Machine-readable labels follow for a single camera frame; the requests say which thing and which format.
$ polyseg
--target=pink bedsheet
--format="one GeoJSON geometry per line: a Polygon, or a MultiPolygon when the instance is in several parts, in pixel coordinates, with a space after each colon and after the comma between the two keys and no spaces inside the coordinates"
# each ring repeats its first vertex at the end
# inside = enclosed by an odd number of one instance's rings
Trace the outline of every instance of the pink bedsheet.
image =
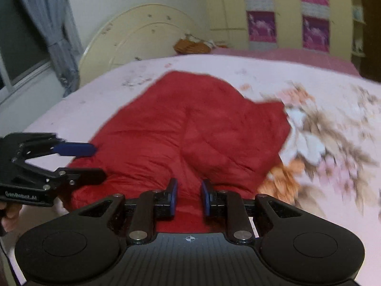
{"type": "Polygon", "coordinates": [[[226,55],[226,56],[241,56],[251,57],[265,60],[276,61],[288,61],[296,62],[300,64],[306,64],[309,66],[315,66],[317,68],[323,68],[339,73],[349,74],[360,77],[359,72],[355,66],[349,62],[340,58],[332,57],[327,54],[320,54],[313,51],[304,49],[273,49],[269,51],[247,51],[237,50],[230,48],[216,48],[213,49],[211,54],[214,55],[226,55]]]}

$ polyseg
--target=flower pattern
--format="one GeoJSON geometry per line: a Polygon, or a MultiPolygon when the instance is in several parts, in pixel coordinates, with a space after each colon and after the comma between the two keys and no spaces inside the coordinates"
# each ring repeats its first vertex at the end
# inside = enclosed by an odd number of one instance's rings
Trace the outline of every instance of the flower pattern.
{"type": "Polygon", "coordinates": [[[377,200],[369,186],[372,179],[369,167],[379,166],[378,162],[342,133],[357,129],[361,141],[374,141],[371,122],[381,120],[381,100],[361,87],[354,87],[358,94],[355,112],[359,116],[349,117],[338,109],[346,120],[336,123],[328,112],[318,109],[315,98],[301,85],[291,85],[275,95],[262,95],[264,99],[278,99],[285,104],[291,132],[279,153],[282,164],[271,169],[258,192],[321,217],[325,214],[316,199],[325,197],[323,189],[325,192],[331,189],[343,201],[354,199],[361,214],[364,205],[381,206],[381,200],[377,200]]]}
{"type": "Polygon", "coordinates": [[[258,192],[295,204],[300,184],[295,180],[294,175],[301,174],[303,171],[304,163],[300,160],[293,160],[288,166],[281,164],[274,167],[258,192]]]}
{"type": "Polygon", "coordinates": [[[301,86],[285,89],[275,95],[286,105],[299,106],[306,104],[307,100],[315,101],[315,98],[308,94],[301,86]]]}
{"type": "Polygon", "coordinates": [[[303,122],[306,117],[304,112],[293,108],[287,109],[286,113],[291,133],[280,153],[283,163],[288,164],[299,153],[309,163],[317,165],[321,160],[321,155],[325,152],[324,144],[317,136],[303,130],[303,122]]]}

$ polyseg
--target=blue gripper pad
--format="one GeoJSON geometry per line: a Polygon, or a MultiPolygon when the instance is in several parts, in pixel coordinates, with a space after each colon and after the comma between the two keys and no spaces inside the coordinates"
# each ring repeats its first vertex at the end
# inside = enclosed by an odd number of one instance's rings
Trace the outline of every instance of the blue gripper pad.
{"type": "Polygon", "coordinates": [[[201,197],[202,197],[202,202],[204,205],[204,214],[205,216],[209,216],[210,215],[210,199],[209,199],[208,190],[203,181],[201,182],[201,197]]]}
{"type": "Polygon", "coordinates": [[[175,211],[176,211],[177,188],[178,188],[178,183],[176,181],[175,185],[173,186],[173,191],[171,195],[171,216],[172,217],[175,215],[175,211]]]}
{"type": "Polygon", "coordinates": [[[52,149],[61,156],[91,157],[96,153],[96,147],[90,143],[63,142],[52,149]]]}

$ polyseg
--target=cream headboard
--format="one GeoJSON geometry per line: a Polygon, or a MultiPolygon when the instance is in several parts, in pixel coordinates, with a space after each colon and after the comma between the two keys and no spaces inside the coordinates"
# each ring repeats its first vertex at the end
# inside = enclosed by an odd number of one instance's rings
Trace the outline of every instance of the cream headboard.
{"type": "Polygon", "coordinates": [[[169,6],[147,4],[110,20],[93,38],[79,63],[80,86],[133,60],[173,56],[185,33],[208,40],[189,16],[169,6]]]}

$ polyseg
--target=bed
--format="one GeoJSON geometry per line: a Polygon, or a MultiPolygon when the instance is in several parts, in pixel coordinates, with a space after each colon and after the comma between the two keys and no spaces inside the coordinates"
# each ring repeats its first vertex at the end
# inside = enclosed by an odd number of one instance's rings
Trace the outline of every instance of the bed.
{"type": "MultiPolygon", "coordinates": [[[[131,62],[113,69],[65,98],[34,122],[28,132],[56,132],[70,141],[89,141],[98,128],[164,73],[182,70],[224,79],[254,101],[280,99],[287,107],[292,132],[281,152],[284,165],[299,156],[303,169],[293,172],[294,188],[278,188],[267,180],[263,190],[275,192],[329,221],[353,231],[363,241],[366,257],[357,281],[376,286],[381,278],[380,178],[381,87],[356,76],[289,62],[218,55],[193,55],[131,62]]],[[[70,162],[56,155],[34,164],[54,170],[70,162]]],[[[64,211],[24,207],[20,225],[4,245],[21,283],[13,246],[28,228],[64,211]]]]}
{"type": "MultiPolygon", "coordinates": [[[[357,282],[379,285],[380,85],[362,79],[349,62],[302,50],[217,49],[214,55],[175,56],[172,46],[185,33],[204,40],[208,37],[188,16],[164,5],[137,7],[112,19],[81,59],[82,88],[26,131],[54,132],[69,141],[87,142],[120,107],[172,70],[221,78],[253,101],[281,100],[292,126],[280,153],[282,171],[294,179],[277,177],[279,171],[274,169],[261,192],[357,234],[366,249],[357,282]]],[[[70,157],[50,155],[31,162],[55,170],[70,161],[70,157]]],[[[13,249],[18,237],[65,213],[59,201],[51,209],[24,206],[19,226],[3,238],[21,284],[25,279],[13,249]]]]}

